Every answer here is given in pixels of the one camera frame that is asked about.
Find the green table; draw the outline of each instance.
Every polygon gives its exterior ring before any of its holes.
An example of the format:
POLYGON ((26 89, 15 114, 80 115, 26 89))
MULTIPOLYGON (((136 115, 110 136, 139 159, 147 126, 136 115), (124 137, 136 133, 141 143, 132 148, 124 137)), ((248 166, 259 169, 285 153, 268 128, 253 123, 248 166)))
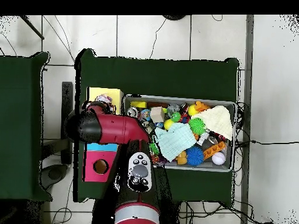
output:
MULTIPOLYGON (((76 58, 76 104, 86 100, 87 87, 117 88, 124 94, 183 97, 192 99, 237 99, 239 62, 192 60, 169 61, 95 57, 84 49, 76 58)), ((84 145, 79 145, 78 201, 102 198, 107 184, 82 181, 84 145)), ((231 205, 232 171, 217 173, 167 169, 175 201, 222 201, 231 205)))

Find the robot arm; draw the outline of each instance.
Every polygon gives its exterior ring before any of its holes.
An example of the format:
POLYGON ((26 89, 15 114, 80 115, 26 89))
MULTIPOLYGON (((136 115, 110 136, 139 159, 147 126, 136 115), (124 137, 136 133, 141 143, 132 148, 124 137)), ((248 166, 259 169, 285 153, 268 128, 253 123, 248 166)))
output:
POLYGON ((136 118, 110 114, 104 102, 95 101, 79 115, 69 115, 65 132, 71 141, 121 145, 122 155, 114 161, 114 187, 106 192, 116 196, 105 196, 115 201, 108 203, 115 209, 114 224, 159 224, 157 189, 148 150, 150 139, 136 118))

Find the gray plastic bin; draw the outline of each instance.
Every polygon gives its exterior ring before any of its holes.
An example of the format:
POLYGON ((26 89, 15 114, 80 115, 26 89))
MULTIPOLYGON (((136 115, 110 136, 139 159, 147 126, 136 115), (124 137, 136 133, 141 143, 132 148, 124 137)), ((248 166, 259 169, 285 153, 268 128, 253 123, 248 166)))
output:
POLYGON ((176 162, 169 162, 165 164, 167 169, 181 169, 181 170, 198 170, 198 171, 211 171, 211 172, 229 172, 234 167, 234 157, 235 157, 235 137, 236 137, 236 123, 237 123, 237 109, 238 106, 234 102, 230 101, 216 101, 216 100, 202 100, 202 99, 185 99, 185 98, 174 98, 174 97, 162 97, 162 96, 147 96, 141 95, 140 97, 135 97, 134 95, 127 94, 123 97, 123 114, 127 112, 130 108, 130 102, 161 102, 168 104, 183 104, 188 105, 194 104, 196 101, 201 101, 210 107, 214 106, 224 106, 230 112, 231 123, 233 126, 232 141, 226 140, 226 150, 225 153, 226 160, 221 166, 215 165, 211 161, 211 157, 206 159, 199 166, 191 166, 188 164, 177 165, 176 162))

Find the orange lego block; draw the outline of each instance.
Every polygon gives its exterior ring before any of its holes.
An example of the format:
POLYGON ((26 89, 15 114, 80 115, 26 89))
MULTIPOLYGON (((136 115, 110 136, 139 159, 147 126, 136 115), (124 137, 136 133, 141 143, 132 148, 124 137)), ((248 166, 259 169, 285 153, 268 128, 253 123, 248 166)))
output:
POLYGON ((219 152, 220 150, 224 149, 225 148, 225 143, 222 141, 218 144, 215 144, 213 145, 212 147, 206 149, 204 152, 203 152, 203 155, 204 155, 204 160, 210 158, 213 154, 219 152))
POLYGON ((201 112, 201 111, 210 109, 210 107, 207 106, 206 104, 200 102, 200 101, 196 101, 196 102, 195 102, 195 107, 194 107, 194 109, 195 109, 196 111, 201 112))

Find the white baseball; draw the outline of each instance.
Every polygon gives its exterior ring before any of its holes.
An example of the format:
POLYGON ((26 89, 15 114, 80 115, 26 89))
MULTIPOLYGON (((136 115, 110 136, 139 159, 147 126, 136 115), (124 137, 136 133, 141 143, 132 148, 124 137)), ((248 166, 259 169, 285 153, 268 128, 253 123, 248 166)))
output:
POLYGON ((221 152, 217 152, 217 153, 213 154, 212 161, 216 165, 222 165, 225 162, 225 155, 221 152))

